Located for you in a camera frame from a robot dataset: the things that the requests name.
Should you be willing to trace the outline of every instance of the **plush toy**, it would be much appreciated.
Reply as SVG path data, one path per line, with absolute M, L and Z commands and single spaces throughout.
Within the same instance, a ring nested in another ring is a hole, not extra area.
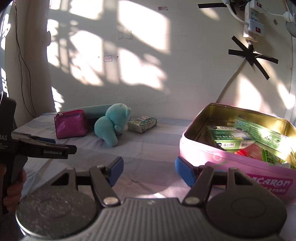
M 118 143 L 116 135 L 122 134 L 130 116 L 131 108 L 125 104 L 114 104 L 107 109 L 105 116 L 96 121 L 94 132 L 108 145 L 116 146 Z

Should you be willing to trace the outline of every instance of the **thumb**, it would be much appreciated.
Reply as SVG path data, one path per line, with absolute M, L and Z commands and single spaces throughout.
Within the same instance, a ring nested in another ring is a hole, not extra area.
M 0 163 L 0 176 L 4 176 L 6 173 L 6 166 Z

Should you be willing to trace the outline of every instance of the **finger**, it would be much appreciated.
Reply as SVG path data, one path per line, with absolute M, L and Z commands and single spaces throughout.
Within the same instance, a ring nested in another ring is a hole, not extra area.
M 24 169 L 21 170 L 20 175 L 19 175 L 19 181 L 22 183 L 25 183 L 27 180 L 27 174 Z
M 22 194 L 17 194 L 15 196 L 6 196 L 4 199 L 3 199 L 3 204 L 4 206 L 8 207 L 8 206 L 14 206 L 14 205 L 17 205 L 20 201 L 20 198 L 21 198 Z
M 22 192 L 24 184 L 20 181 L 16 181 L 14 184 L 7 188 L 7 196 L 15 196 Z
M 16 211 L 17 206 L 18 205 L 13 205 L 13 206 L 8 206 L 6 208 L 7 208 L 7 211 L 11 213 L 11 212 L 15 212 Z
M 0 176 L 4 176 L 6 173 L 6 166 L 0 163 Z

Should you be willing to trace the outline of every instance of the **gray circular disc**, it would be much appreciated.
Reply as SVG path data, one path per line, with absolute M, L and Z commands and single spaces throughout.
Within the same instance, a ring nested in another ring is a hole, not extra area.
M 16 218 L 21 229 L 42 239 L 60 239 L 88 227 L 97 215 L 86 194 L 62 186 L 40 188 L 21 201 Z

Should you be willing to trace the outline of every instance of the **pink tin box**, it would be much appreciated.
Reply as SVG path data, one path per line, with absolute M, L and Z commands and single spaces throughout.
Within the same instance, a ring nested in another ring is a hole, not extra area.
M 252 121 L 273 131 L 296 140 L 296 129 L 287 120 L 257 111 L 233 106 L 211 103 L 193 120 L 180 140 L 180 156 L 194 166 L 209 165 L 216 170 L 227 171 L 229 167 L 238 167 L 258 183 L 263 185 L 287 204 L 296 204 L 296 170 L 271 165 L 245 156 L 234 154 L 209 146 L 205 135 L 205 126 L 233 126 L 237 117 Z M 280 153 L 267 146 L 264 149 L 296 164 L 296 146 Z

